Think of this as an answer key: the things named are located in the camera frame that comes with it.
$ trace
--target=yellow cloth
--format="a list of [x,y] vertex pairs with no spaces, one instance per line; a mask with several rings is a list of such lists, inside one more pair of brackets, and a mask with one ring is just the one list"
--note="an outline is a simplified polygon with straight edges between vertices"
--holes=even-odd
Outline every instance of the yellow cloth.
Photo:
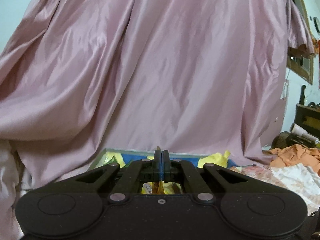
[[206,163],[214,163],[222,167],[227,167],[228,165],[228,157],[230,156],[229,151],[225,151],[224,155],[221,153],[215,153],[208,157],[199,159],[198,168],[203,168],[203,165]]
[[112,160],[112,158],[115,158],[117,163],[119,163],[120,168],[123,168],[125,166],[124,160],[122,158],[121,153],[114,153],[114,152],[105,152],[102,156],[102,158],[100,159],[99,163],[97,164],[97,166],[95,168],[101,167],[105,164],[107,164],[108,162],[110,162]]

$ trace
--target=metal rivet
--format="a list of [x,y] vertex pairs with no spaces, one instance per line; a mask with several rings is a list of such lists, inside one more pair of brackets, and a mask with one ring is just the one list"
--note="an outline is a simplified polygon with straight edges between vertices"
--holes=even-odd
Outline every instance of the metal rivet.
[[125,195],[122,193],[113,193],[110,195],[110,199],[113,201],[123,201],[125,199]]
[[320,239],[320,232],[315,232],[312,236],[311,239]]
[[164,199],[159,199],[159,200],[158,200],[158,203],[159,203],[159,204],[165,204],[165,200],[164,200]]
[[202,201],[210,201],[213,199],[213,195],[211,193],[200,193],[198,195],[198,199]]

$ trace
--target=pink satin fabric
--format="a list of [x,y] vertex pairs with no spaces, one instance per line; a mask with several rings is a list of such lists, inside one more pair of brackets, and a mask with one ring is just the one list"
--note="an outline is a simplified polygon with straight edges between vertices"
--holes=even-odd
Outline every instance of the pink satin fabric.
[[0,138],[36,187],[105,147],[266,163],[288,44],[308,39],[291,0],[33,0],[0,58]]

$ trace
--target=white wall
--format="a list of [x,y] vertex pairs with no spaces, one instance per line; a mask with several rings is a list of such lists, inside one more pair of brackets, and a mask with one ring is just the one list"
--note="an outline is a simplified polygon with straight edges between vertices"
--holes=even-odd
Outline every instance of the white wall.
[[0,53],[20,23],[31,0],[0,0]]
[[[320,19],[320,0],[304,0],[310,30],[316,39],[320,38],[318,35],[313,21],[310,20],[310,16],[318,17]],[[319,90],[319,56],[314,58],[313,62],[313,85],[308,84],[303,78],[299,77],[295,72],[289,71],[287,68],[287,75],[289,80],[289,96],[287,101],[287,109],[284,115],[284,123],[282,131],[288,131],[291,124],[294,121],[296,113],[296,104],[299,103],[301,86],[306,85],[305,96],[307,105],[310,102],[320,103],[320,90]]]

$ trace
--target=white cylinder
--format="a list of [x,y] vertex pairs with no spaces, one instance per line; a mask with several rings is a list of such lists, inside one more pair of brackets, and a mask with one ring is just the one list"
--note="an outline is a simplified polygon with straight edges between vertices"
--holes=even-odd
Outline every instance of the white cylinder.
[[306,138],[312,142],[319,141],[319,138],[308,134],[306,130],[304,130],[302,127],[298,126],[297,124],[293,123],[290,127],[290,133],[293,133],[295,135],[301,136],[303,138]]

